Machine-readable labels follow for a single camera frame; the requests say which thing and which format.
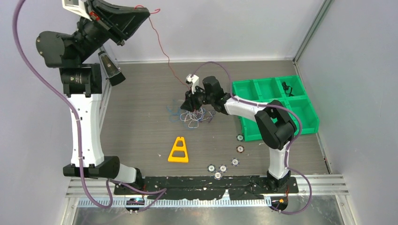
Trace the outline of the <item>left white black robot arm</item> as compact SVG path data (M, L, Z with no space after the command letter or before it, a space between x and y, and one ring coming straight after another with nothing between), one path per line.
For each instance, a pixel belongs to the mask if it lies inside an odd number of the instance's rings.
M79 15L72 34L43 31L36 47L49 68L57 68L63 86L62 96L71 106L73 153L63 168L66 177L108 178L126 183L133 194L144 188L141 171L123 165L117 156L105 156L100 143L102 64L87 64L98 53L111 62L103 45L112 40L124 45L150 16L143 7L124 7L104 0L64 0L62 7Z

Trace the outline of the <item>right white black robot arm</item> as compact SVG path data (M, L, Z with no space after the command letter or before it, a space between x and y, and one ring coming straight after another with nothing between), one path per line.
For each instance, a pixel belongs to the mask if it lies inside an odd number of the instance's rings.
M291 175L289 148L297 131L291 111L278 100L261 103L224 92L214 76L204 78L203 87L199 86L199 77L194 74L187 75L185 81L190 90L185 93L181 109L194 112L203 105L211 105L218 113L256 122L263 142L269 147L267 185L273 192L281 192Z

